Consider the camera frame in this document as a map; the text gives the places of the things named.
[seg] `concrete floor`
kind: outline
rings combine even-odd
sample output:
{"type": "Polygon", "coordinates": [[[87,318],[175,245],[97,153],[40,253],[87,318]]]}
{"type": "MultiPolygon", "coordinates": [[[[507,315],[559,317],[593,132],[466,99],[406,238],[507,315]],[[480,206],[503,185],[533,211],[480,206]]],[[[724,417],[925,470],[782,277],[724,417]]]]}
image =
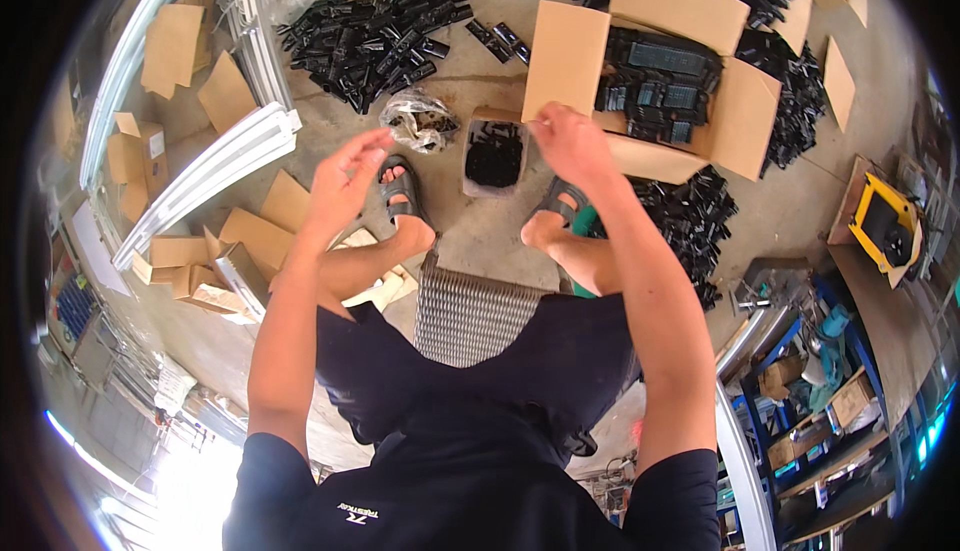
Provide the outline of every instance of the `concrete floor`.
{"type": "MultiPolygon", "coordinates": [[[[857,83],[857,94],[846,133],[840,132],[833,114],[818,125],[819,144],[786,171],[772,168],[760,182],[750,182],[723,169],[740,213],[728,226],[731,239],[723,251],[714,281],[740,276],[754,257],[809,257],[826,255],[822,243],[853,165],[855,153],[872,160],[889,161],[893,150],[905,144],[916,89],[917,52],[911,34],[890,0],[870,1],[870,27],[863,29],[848,8],[824,11],[814,6],[809,29],[810,45],[822,59],[827,35],[838,41],[857,83]]],[[[523,40],[532,41],[538,0],[470,0],[476,17],[487,24],[505,20],[523,40]]],[[[522,107],[526,67],[518,60],[500,64],[463,28],[456,25],[434,34],[452,46],[448,59],[438,62],[438,73],[424,88],[442,99],[462,121],[477,106],[507,110],[522,107]]],[[[278,170],[284,169],[308,185],[317,162],[350,137],[378,126],[378,113],[386,100],[376,103],[366,116],[357,116],[307,79],[303,71],[289,71],[296,109],[303,122],[294,152],[262,168],[211,198],[187,219],[190,230],[200,233],[207,225],[218,233],[233,207],[258,211],[278,170]]],[[[420,174],[426,210],[443,233],[440,264],[453,270],[522,284],[556,288],[556,266],[545,256],[526,248],[520,227],[538,202],[552,177],[534,151],[510,199],[474,199],[460,193],[462,137],[451,149],[406,155],[420,174]]],[[[376,193],[371,191],[359,224],[378,238],[390,235],[376,193]]],[[[406,262],[417,272],[421,257],[406,262]]],[[[246,378],[257,329],[237,326],[199,308],[178,303],[166,287],[146,287],[131,274],[127,281],[137,296],[128,299],[106,291],[114,310],[126,317],[129,327],[144,344],[169,353],[198,380],[246,407],[246,378]]],[[[385,312],[392,324],[412,336],[416,298],[410,295],[385,312]]],[[[707,314],[714,347],[730,337],[739,324],[729,305],[721,302],[707,314]]],[[[594,431],[599,453],[575,461],[571,473],[602,470],[611,458],[632,448],[631,424],[642,417],[642,387],[629,391],[594,431]]],[[[354,442],[348,425],[332,409],[323,390],[317,389],[308,426],[311,457],[336,470],[364,466],[372,449],[354,442]]]]}

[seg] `sandal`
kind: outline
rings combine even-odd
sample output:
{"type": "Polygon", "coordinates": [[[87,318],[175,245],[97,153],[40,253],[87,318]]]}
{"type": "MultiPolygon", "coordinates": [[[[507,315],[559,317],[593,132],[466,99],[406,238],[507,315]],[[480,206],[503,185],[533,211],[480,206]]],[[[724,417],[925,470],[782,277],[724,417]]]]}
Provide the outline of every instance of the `sandal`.
{"type": "Polygon", "coordinates": [[[417,173],[407,161],[406,157],[400,154],[394,154],[387,157],[380,166],[380,171],[376,176],[376,181],[380,187],[380,198],[387,205],[387,217],[394,225],[397,223],[394,218],[397,216],[415,216],[424,221],[428,227],[433,229],[433,224],[426,217],[424,207],[421,205],[420,179],[417,173]],[[391,168],[403,168],[403,173],[395,177],[390,182],[384,184],[383,175],[391,168]],[[397,195],[403,195],[407,200],[390,204],[390,198],[397,195]]]}
{"type": "Polygon", "coordinates": [[[538,211],[546,210],[563,216],[563,227],[566,228],[570,226],[577,217],[577,213],[585,208],[588,203],[587,195],[585,195],[582,190],[566,180],[561,180],[558,175],[555,175],[553,176],[553,181],[550,182],[550,189],[546,192],[546,195],[543,197],[543,200],[540,201],[539,205],[534,207],[534,210],[530,213],[530,216],[527,217],[526,221],[524,221],[524,224],[530,222],[530,220],[537,215],[538,211]],[[577,204],[576,209],[559,199],[563,193],[573,198],[573,203],[577,204]]]}

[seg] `foot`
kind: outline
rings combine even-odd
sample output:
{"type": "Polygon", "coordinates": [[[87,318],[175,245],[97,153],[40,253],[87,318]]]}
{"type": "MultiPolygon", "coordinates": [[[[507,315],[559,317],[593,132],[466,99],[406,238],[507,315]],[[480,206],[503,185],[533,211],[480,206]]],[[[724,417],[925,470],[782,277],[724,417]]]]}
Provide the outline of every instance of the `foot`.
{"type": "MultiPolygon", "coordinates": [[[[580,209],[577,206],[577,201],[567,193],[560,193],[557,199],[574,210],[580,209]]],[[[527,247],[542,250],[550,240],[563,231],[564,216],[555,211],[540,209],[534,213],[534,217],[530,218],[530,221],[523,224],[520,229],[520,240],[527,247]]]]}
{"type": "MultiPolygon", "coordinates": [[[[380,184],[388,185],[392,183],[394,179],[399,178],[403,172],[404,169],[402,166],[396,166],[395,168],[386,170],[383,173],[383,179],[380,180],[380,184]]],[[[408,201],[406,195],[393,195],[387,200],[387,205],[402,204],[405,201],[408,201]]],[[[437,238],[437,233],[427,225],[426,221],[421,220],[417,216],[408,215],[396,216],[393,218],[393,221],[396,223],[396,235],[393,238],[395,238],[397,242],[408,246],[414,254],[423,253],[433,246],[433,241],[437,238]]]]}

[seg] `hand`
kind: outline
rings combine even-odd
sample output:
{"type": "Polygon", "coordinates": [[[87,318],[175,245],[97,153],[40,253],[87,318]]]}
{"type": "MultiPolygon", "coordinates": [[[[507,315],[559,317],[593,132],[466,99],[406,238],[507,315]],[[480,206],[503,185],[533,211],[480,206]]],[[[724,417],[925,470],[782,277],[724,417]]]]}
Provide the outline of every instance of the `hand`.
{"type": "Polygon", "coordinates": [[[528,127],[557,176],[582,189],[587,197],[619,176],[603,130],[572,107],[551,101],[528,127]]]}
{"type": "Polygon", "coordinates": [[[381,127],[354,136],[320,161],[313,173],[310,209],[297,238],[312,251],[326,251],[363,209],[367,190],[393,144],[390,128],[381,127]]]}

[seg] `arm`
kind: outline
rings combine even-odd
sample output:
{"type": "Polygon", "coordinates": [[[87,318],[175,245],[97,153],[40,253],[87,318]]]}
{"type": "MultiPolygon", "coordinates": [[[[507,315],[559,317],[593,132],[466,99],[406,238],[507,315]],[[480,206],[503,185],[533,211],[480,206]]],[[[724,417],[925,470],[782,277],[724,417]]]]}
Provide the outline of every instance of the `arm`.
{"type": "MultiPolygon", "coordinates": [[[[304,459],[317,361],[317,300],[318,295],[330,295],[318,285],[319,266],[330,242],[363,207],[367,189],[386,158],[384,149],[391,144],[389,128],[371,130],[318,164],[307,219],[282,272],[271,283],[267,315],[253,345],[246,381],[246,436],[270,433],[304,459]]],[[[346,309],[342,316],[350,318],[346,309]]]]}
{"type": "Polygon", "coordinates": [[[590,198],[613,248],[647,387],[638,471],[684,451],[716,449],[714,349],[687,273],[590,118],[550,103],[530,128],[550,167],[590,198]]]}

